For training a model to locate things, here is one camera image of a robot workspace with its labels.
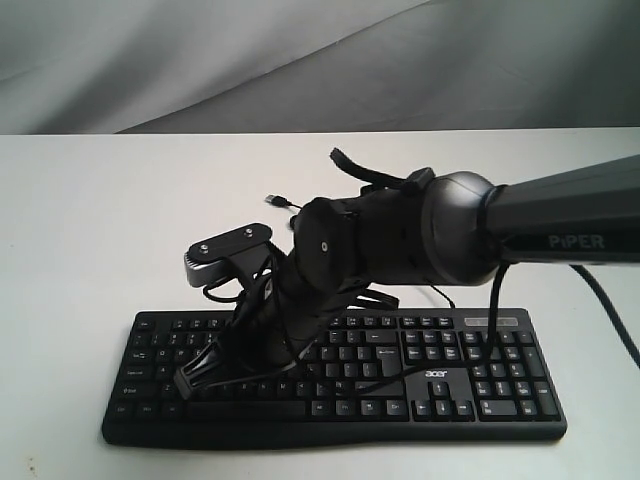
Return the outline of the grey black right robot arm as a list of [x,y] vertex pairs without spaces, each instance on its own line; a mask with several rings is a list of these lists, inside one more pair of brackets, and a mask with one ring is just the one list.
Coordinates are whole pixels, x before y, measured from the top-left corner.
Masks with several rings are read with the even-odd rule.
[[399,178],[334,164],[362,182],[352,198],[317,197],[294,217],[293,247],[248,224],[192,244],[187,279],[205,295],[230,281],[231,319],[174,381],[190,399],[302,364],[349,307],[381,309],[372,284],[499,287],[517,263],[575,269],[639,259],[639,159],[628,156],[532,181],[495,185],[467,171]]

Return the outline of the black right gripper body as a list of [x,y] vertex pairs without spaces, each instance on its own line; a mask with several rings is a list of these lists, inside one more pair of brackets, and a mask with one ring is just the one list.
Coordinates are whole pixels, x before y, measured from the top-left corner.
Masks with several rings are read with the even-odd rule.
[[345,309],[343,288],[309,284],[295,258],[270,251],[269,274],[249,290],[228,333],[220,337],[225,368],[233,375],[267,375],[295,365],[331,318]]

